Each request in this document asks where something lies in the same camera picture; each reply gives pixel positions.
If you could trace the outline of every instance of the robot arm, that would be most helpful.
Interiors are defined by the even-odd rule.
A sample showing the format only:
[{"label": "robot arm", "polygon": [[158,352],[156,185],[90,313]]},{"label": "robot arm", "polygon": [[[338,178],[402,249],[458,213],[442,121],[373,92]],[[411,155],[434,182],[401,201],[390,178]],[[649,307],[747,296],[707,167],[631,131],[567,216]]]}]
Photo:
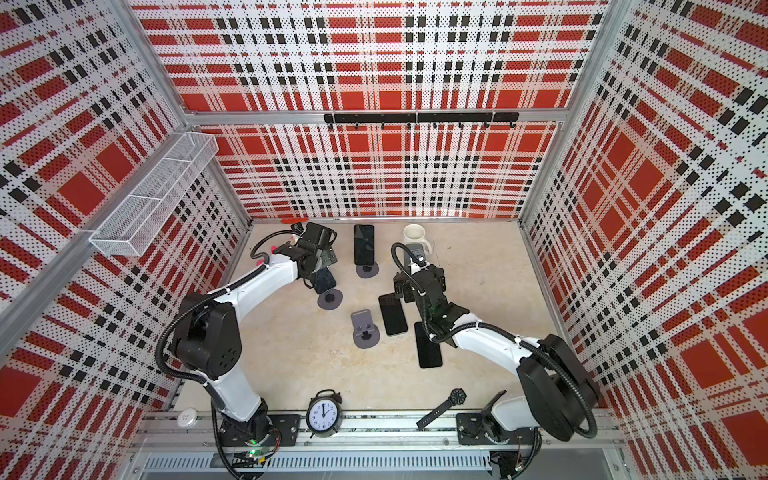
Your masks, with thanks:
[{"label": "robot arm", "polygon": [[[398,248],[406,252],[403,263],[396,256]],[[563,339],[512,335],[449,302],[443,269],[426,262],[417,244],[396,243],[392,258],[400,269],[394,279],[396,296],[407,303],[415,301],[431,341],[471,350],[520,379],[524,398],[500,392],[483,409],[483,426],[490,439],[505,442],[512,430],[533,426],[564,442],[575,432],[588,438],[596,435],[591,409],[601,399],[600,389]],[[579,429],[585,419],[587,431]]]},{"label": "robot arm", "polygon": [[206,300],[199,293],[185,296],[180,311],[186,314],[176,324],[170,344],[184,366],[204,379],[217,408],[228,419],[243,423],[250,438],[263,433],[260,420],[266,416],[266,404],[250,388],[238,362],[242,351],[238,324],[283,286],[299,278],[314,283],[318,271],[336,262],[332,248],[336,232],[312,222],[306,230],[297,226],[294,230],[298,230],[294,239],[265,255],[268,263],[232,282],[231,288],[218,290],[223,294],[215,299]]}]

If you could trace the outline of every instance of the plaid wall panel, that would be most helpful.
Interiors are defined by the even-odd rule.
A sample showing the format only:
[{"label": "plaid wall panel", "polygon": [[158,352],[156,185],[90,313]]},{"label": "plaid wall panel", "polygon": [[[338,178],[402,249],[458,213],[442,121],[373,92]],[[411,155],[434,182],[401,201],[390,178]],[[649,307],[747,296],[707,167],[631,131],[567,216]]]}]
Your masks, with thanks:
[{"label": "plaid wall panel", "polygon": [[0,9],[0,310],[176,124],[102,0]]},{"label": "plaid wall panel", "polygon": [[768,476],[768,3],[636,2],[530,227],[645,478]]},{"label": "plaid wall panel", "polygon": [[252,217],[517,217],[554,122],[206,127]]},{"label": "plaid wall panel", "polygon": [[174,381],[154,346],[219,282],[243,228],[203,173],[141,258],[94,255],[0,366],[0,478],[110,478]]},{"label": "plaid wall panel", "polygon": [[129,3],[191,111],[564,107],[607,6]]}]

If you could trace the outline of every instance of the wire mesh basket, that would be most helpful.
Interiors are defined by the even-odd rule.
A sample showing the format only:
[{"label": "wire mesh basket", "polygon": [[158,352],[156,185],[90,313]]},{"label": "wire mesh basket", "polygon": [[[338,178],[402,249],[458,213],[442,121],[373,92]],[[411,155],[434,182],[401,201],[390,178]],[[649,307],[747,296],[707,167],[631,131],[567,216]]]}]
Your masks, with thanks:
[{"label": "wire mesh basket", "polygon": [[218,152],[210,134],[186,132],[91,235],[104,255],[140,257]]}]

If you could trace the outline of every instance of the beige tabletop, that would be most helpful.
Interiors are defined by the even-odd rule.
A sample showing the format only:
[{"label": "beige tabletop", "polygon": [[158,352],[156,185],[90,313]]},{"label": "beige tabletop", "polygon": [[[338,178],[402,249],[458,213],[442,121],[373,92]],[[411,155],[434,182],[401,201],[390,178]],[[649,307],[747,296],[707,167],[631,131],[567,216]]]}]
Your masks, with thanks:
[{"label": "beige tabletop", "polygon": [[[314,394],[335,389],[344,409],[432,409],[463,388],[463,408],[479,409],[497,392],[522,395],[520,382],[507,370],[474,352],[441,345],[443,365],[419,368],[414,323],[420,320],[414,303],[403,303],[409,331],[387,336],[379,296],[394,291],[395,264],[389,255],[402,241],[407,223],[374,223],[379,274],[360,279],[353,261],[353,223],[325,223],[338,232],[333,249],[339,259],[330,267],[341,305],[331,311],[317,306],[317,294],[296,281],[264,300],[240,323],[243,354],[240,364],[252,388],[270,410],[306,409]],[[445,270],[449,301],[485,322],[512,333],[544,338],[554,333],[544,297],[516,223],[422,223],[435,252],[429,261]],[[256,266],[248,253],[258,240],[287,225],[255,223],[233,279]],[[285,241],[275,237],[262,251]],[[381,340],[370,349],[353,342],[352,312],[369,309]],[[210,408],[210,397],[195,382],[187,382],[174,407]]]}]

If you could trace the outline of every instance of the smartphone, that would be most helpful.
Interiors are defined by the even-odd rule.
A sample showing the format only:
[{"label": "smartphone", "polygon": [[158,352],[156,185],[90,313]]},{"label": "smartphone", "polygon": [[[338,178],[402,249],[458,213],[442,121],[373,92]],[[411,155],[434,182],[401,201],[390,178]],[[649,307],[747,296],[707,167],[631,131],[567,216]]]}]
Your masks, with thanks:
[{"label": "smartphone", "polygon": [[355,265],[371,266],[376,259],[373,252],[373,225],[355,225]]},{"label": "smartphone", "polygon": [[320,270],[317,270],[317,273],[315,274],[313,285],[315,287],[315,292],[318,295],[322,295],[336,286],[336,279],[333,278],[328,267],[321,268]]},{"label": "smartphone", "polygon": [[384,330],[387,336],[395,336],[408,331],[406,315],[402,311],[402,304],[394,293],[387,293],[379,297],[379,307],[384,318]]},{"label": "smartphone", "polygon": [[424,331],[424,322],[416,322],[413,325],[416,332],[416,352],[419,354],[419,366],[423,369],[434,369],[442,366],[442,354],[440,344],[429,341],[427,332]]}]

